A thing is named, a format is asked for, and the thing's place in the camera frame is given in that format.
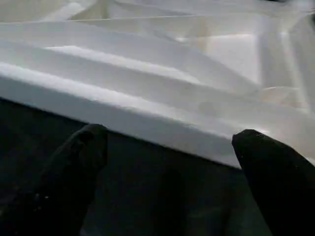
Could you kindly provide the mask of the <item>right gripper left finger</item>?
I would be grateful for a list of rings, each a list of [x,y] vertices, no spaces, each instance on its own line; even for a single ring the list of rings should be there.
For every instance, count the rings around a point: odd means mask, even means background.
[[[80,235],[107,154],[105,126],[88,124],[73,133],[0,209],[0,234]]]

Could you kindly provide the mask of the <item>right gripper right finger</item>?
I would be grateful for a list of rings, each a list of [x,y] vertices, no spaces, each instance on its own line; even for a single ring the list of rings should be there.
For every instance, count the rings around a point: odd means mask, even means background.
[[[315,167],[292,147],[254,129],[232,136],[253,198],[274,236],[315,234]]]

